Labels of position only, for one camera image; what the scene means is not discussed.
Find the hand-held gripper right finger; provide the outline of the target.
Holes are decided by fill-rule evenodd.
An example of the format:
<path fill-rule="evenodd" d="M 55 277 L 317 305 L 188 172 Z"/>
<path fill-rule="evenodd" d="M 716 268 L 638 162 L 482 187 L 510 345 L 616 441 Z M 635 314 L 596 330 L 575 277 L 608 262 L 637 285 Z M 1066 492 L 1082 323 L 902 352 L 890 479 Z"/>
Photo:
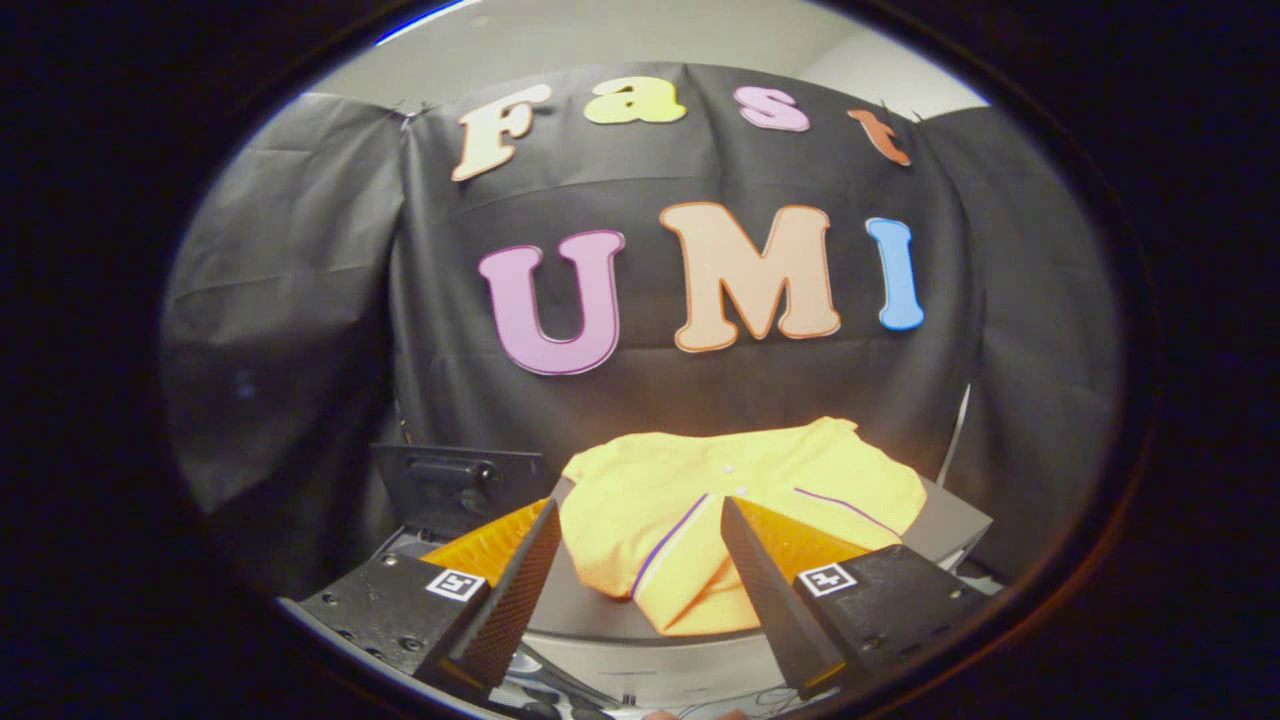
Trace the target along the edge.
<path fill-rule="evenodd" d="M 731 497 L 719 533 L 786 684 L 860 692 L 956 635 L 986 594 L 905 544 L 867 550 Z"/>

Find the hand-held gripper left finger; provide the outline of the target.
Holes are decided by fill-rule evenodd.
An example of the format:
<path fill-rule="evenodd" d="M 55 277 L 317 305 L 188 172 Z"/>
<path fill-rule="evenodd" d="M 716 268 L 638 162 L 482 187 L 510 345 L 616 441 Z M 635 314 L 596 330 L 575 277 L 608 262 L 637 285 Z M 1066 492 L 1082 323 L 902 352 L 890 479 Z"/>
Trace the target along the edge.
<path fill-rule="evenodd" d="M 561 546 L 541 498 L 452 542 L 406 539 L 284 610 L 380 673 L 467 703 L 502 684 Z"/>

